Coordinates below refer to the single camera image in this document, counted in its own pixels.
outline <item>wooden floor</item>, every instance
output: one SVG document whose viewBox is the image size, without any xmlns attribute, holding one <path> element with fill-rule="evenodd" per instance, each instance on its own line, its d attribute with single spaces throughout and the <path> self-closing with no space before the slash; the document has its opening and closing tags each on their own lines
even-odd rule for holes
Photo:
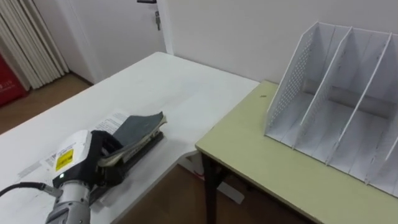
<svg viewBox="0 0 398 224">
<path fill-rule="evenodd" d="M 0 107 L 0 133 L 38 115 L 52 106 L 76 95 L 89 85 L 67 75 L 23 98 Z M 252 190 L 233 177 L 227 183 L 245 195 L 241 205 L 218 194 L 217 223 L 305 223 L 290 210 L 265 195 Z M 203 182 L 177 166 L 157 184 L 124 218 L 120 224 L 205 223 Z"/>
</svg>

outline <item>light green table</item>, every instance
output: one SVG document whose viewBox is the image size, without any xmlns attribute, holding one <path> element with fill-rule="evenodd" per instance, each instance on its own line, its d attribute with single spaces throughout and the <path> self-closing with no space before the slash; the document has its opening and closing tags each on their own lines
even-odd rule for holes
<svg viewBox="0 0 398 224">
<path fill-rule="evenodd" d="M 398 223 L 397 198 L 264 137 L 276 89 L 261 83 L 197 149 L 315 222 Z"/>
</svg>

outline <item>white desk organizer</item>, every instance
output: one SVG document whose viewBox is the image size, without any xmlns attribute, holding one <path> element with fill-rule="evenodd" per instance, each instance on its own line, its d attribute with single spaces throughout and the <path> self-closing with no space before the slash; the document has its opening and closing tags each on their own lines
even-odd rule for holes
<svg viewBox="0 0 398 224">
<path fill-rule="evenodd" d="M 268 109 L 266 135 L 398 197 L 398 35 L 316 23 Z"/>
</svg>

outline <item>curtain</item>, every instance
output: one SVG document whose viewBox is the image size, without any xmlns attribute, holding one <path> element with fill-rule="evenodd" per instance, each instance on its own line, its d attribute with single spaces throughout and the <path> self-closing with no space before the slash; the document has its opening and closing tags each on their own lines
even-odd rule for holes
<svg viewBox="0 0 398 224">
<path fill-rule="evenodd" d="M 69 72 L 32 0 L 0 0 L 0 54 L 25 89 Z"/>
</svg>

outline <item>door handle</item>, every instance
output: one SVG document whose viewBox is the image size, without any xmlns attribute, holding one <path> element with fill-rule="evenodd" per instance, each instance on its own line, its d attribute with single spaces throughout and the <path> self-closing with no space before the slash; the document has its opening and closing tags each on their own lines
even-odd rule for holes
<svg viewBox="0 0 398 224">
<path fill-rule="evenodd" d="M 137 0 L 138 3 L 156 4 L 157 0 Z"/>
</svg>

